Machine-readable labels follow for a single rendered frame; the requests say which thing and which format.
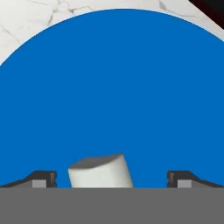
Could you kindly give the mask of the white marshmallow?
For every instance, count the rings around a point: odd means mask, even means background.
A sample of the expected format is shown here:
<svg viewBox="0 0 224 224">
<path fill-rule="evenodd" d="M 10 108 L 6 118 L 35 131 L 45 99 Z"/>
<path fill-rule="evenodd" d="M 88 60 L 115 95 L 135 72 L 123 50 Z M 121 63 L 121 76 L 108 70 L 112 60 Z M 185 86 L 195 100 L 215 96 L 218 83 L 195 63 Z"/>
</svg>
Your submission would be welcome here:
<svg viewBox="0 0 224 224">
<path fill-rule="evenodd" d="M 72 188 L 129 188 L 133 186 L 123 154 L 87 157 L 68 168 Z"/>
</svg>

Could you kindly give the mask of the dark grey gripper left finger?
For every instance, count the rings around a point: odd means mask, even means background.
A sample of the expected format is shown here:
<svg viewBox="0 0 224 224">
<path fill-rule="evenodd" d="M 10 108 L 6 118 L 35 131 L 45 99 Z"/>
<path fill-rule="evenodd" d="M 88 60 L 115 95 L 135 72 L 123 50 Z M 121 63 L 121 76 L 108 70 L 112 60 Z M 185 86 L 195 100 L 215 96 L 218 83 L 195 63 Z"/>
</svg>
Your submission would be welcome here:
<svg viewBox="0 0 224 224">
<path fill-rule="evenodd" d="M 23 179 L 0 185 L 0 188 L 56 188 L 56 179 L 56 171 L 33 171 Z"/>
</svg>

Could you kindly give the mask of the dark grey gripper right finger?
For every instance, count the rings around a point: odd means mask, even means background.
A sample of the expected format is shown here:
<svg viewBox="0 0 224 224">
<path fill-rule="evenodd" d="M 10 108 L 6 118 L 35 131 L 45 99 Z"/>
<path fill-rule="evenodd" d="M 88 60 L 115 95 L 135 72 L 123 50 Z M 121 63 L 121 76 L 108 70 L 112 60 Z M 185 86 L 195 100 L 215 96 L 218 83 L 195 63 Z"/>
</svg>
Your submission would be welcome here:
<svg viewBox="0 0 224 224">
<path fill-rule="evenodd" d="M 224 185 L 198 178 L 190 171 L 168 171 L 167 180 L 170 188 L 224 188 Z"/>
</svg>

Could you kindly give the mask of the blue round plate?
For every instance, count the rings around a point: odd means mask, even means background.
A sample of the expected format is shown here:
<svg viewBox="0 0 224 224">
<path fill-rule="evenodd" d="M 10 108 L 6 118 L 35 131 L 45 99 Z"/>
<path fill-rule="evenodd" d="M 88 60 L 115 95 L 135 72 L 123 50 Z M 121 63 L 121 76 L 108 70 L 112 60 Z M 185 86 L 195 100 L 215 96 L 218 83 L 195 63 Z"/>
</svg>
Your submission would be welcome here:
<svg viewBox="0 0 224 224">
<path fill-rule="evenodd" d="M 122 153 L 137 187 L 169 170 L 224 185 L 224 41 L 165 14 L 102 10 L 31 38 L 0 66 L 0 185 Z"/>
</svg>

